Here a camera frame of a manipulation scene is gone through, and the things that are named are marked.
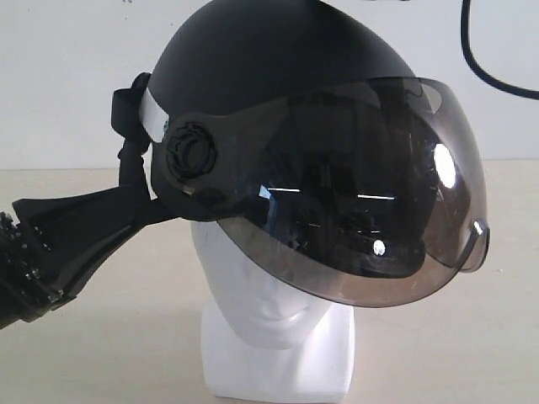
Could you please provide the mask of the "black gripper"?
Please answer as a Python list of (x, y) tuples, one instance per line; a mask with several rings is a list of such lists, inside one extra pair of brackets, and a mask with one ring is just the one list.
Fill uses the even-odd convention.
[(175, 218), (129, 186), (58, 199), (19, 199), (1, 214), (1, 327), (33, 322), (75, 300), (142, 228)]

